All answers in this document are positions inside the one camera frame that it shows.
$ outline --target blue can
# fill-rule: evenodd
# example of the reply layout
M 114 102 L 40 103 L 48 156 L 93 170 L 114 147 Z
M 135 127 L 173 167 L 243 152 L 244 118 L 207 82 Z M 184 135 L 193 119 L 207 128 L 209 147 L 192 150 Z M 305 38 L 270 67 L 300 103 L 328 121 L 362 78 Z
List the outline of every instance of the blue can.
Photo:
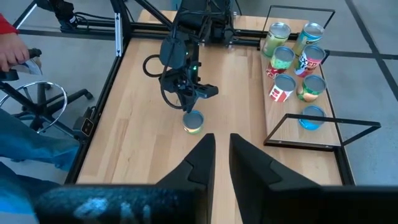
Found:
M 304 108 L 302 115 L 321 116 L 321 117 L 326 116 L 325 112 L 319 106 L 315 105 L 311 105 Z M 303 128 L 311 131 L 318 129 L 324 123 L 324 121 L 310 121 L 306 119 L 299 119 L 298 122 Z
M 293 46 L 294 54 L 298 57 L 303 52 L 305 46 L 317 44 L 322 38 L 324 31 L 324 28 L 317 23 L 309 22 L 305 24 Z

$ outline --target wooden table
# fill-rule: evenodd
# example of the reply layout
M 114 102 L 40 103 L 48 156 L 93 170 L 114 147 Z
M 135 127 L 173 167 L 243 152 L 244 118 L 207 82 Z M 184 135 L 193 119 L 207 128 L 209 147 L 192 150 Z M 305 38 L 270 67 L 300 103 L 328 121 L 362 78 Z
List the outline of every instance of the wooden table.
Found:
M 173 18 L 175 13 L 163 12 Z M 157 22 L 143 11 L 139 21 Z M 238 16 L 235 27 L 261 30 L 265 18 Z M 300 32 L 306 21 L 282 21 Z M 212 223 L 242 223 L 229 174 L 229 135 L 238 133 L 281 163 L 319 184 L 340 185 L 332 152 L 264 147 L 267 120 L 264 110 L 261 56 L 253 47 L 201 47 L 201 83 L 218 86 L 218 95 L 198 100 L 196 110 L 205 116 L 197 135 L 183 130 L 183 111 L 165 104 L 156 78 L 142 71 L 142 62 L 158 54 L 161 41 L 132 39 L 109 94 L 101 120 L 81 169 L 78 183 L 156 183 L 169 173 L 205 133 L 216 138 L 216 171 Z M 159 73 L 160 62 L 151 60 L 149 71 Z M 177 97 L 168 95 L 175 103 Z

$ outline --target red sleeve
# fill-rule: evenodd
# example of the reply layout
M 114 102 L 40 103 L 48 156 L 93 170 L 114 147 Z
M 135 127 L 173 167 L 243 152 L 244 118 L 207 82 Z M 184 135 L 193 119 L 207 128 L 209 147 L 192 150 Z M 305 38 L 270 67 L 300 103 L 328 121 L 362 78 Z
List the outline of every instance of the red sleeve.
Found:
M 10 34 L 18 32 L 0 13 L 0 34 Z

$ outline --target person's hand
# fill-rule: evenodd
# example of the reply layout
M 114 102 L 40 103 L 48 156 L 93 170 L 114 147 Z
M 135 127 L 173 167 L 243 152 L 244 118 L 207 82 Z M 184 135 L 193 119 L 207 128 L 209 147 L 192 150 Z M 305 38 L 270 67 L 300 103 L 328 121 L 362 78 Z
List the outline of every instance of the person's hand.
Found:
M 21 64 L 29 59 L 26 45 L 17 34 L 0 34 L 0 69 L 8 72 L 10 66 Z

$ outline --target person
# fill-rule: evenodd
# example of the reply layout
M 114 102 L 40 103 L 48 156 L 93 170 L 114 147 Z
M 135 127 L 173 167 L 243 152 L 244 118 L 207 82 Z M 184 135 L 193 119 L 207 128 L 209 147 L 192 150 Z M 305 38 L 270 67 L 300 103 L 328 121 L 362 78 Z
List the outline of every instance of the person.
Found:
M 29 60 L 29 51 L 18 31 L 0 14 L 0 74 Z M 0 156 L 17 161 L 48 162 L 68 171 L 78 152 L 79 142 L 37 134 L 17 118 L 0 109 Z M 58 187 L 51 181 L 17 175 L 0 162 L 0 212 L 34 215 L 32 199 Z

